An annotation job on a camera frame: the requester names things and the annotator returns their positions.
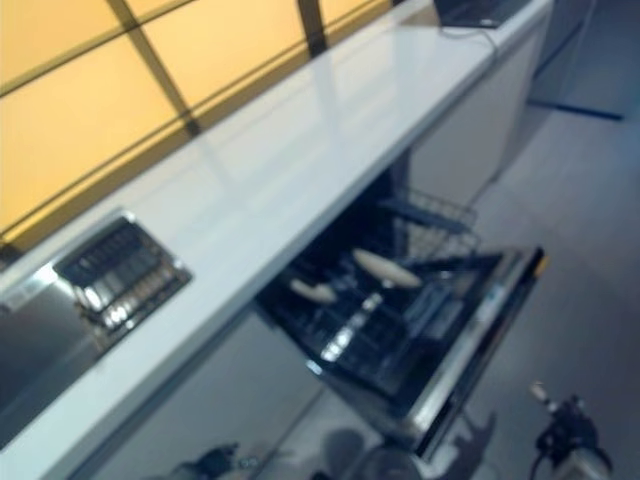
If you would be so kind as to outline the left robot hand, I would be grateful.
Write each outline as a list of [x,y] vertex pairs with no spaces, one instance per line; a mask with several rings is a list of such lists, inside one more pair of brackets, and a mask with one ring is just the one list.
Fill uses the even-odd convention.
[[257,465],[255,457],[238,457],[239,443],[220,445],[201,456],[195,463],[198,479],[219,479],[237,470]]

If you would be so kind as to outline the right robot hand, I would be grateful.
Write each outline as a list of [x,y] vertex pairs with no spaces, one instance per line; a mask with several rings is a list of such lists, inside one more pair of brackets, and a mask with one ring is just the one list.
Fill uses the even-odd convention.
[[547,412],[553,414],[557,410],[557,403],[549,397],[541,382],[533,382],[529,387],[529,391],[531,395],[536,399],[536,401],[540,403]]

